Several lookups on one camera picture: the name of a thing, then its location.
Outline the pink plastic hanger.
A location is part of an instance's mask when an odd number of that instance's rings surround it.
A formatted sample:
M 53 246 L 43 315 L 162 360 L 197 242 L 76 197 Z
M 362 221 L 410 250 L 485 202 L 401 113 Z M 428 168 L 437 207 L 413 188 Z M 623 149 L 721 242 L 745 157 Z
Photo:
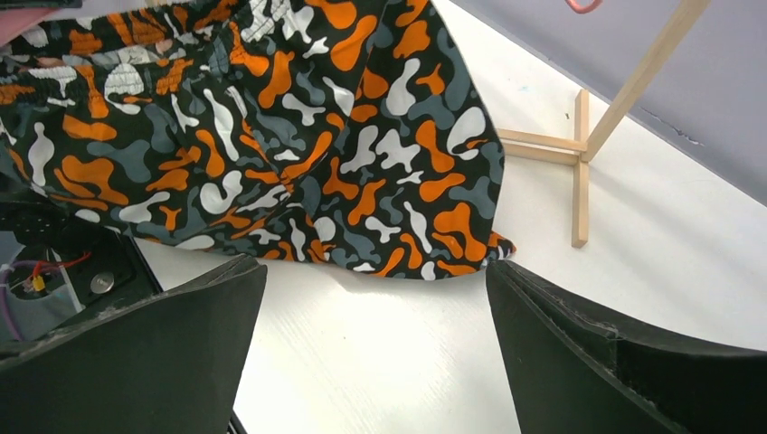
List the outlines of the pink plastic hanger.
M 29 28 L 55 15 L 59 8 L 34 7 L 1 11 L 1 45 L 6 45 Z

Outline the orange camouflage shorts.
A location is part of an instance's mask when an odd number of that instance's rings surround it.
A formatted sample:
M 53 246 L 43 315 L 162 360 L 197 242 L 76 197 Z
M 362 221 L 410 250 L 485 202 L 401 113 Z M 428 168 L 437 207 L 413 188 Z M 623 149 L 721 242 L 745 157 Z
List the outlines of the orange camouflage shorts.
M 5 170 L 186 250 L 435 280 L 509 258 L 505 153 L 430 1 L 193 1 L 1 50 Z

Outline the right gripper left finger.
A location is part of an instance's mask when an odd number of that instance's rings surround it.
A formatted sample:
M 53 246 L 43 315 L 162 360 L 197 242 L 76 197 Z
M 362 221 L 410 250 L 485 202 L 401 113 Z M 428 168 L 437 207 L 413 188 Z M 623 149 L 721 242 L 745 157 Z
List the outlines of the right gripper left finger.
M 242 433 L 235 397 L 268 269 L 238 257 L 1 347 L 4 433 Z

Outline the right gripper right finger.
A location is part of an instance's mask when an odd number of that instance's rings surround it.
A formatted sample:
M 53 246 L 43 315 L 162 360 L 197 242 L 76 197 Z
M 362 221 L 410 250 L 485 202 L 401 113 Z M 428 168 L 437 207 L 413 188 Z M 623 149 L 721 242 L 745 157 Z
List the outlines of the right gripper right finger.
M 766 354 L 681 335 L 511 261 L 486 271 L 524 433 L 763 433 Z

